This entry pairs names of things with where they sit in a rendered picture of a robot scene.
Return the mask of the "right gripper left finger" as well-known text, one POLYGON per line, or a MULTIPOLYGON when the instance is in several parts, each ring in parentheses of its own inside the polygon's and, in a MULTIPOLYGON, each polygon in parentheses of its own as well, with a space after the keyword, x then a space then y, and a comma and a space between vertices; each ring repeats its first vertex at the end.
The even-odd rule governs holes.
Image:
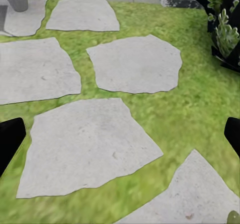
POLYGON ((26 128, 21 117, 0 123, 0 177, 26 136, 26 128))

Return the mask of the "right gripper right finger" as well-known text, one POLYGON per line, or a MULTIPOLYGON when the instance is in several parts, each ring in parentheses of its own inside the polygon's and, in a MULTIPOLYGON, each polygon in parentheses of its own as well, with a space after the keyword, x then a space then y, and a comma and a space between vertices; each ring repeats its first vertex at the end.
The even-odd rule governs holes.
POLYGON ((225 124, 224 135, 240 157, 240 119, 229 117, 225 124))

